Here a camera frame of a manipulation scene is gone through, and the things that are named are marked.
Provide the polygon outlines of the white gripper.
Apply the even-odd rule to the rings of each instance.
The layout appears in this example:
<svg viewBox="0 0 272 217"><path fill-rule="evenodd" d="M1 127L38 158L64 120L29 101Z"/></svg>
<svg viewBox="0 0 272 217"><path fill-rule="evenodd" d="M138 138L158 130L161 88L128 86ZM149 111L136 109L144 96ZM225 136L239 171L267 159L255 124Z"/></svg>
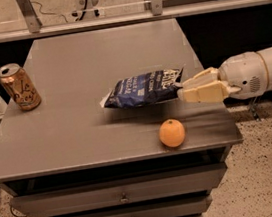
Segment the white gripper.
<svg viewBox="0 0 272 217"><path fill-rule="evenodd" d="M243 100L264 94L267 85L267 68L262 57L247 52L226 59L219 69L207 68L184 81L177 95L181 101L190 103L222 102L229 97Z"/></svg>

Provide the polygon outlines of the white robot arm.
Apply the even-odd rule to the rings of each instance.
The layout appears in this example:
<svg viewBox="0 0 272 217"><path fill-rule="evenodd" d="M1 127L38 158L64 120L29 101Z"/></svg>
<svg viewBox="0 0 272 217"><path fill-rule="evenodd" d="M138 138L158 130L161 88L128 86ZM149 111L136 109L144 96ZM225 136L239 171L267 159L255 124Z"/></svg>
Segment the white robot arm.
<svg viewBox="0 0 272 217"><path fill-rule="evenodd" d="M207 68L181 87L178 98L190 103L261 96L272 90L272 47L230 57L219 68Z"/></svg>

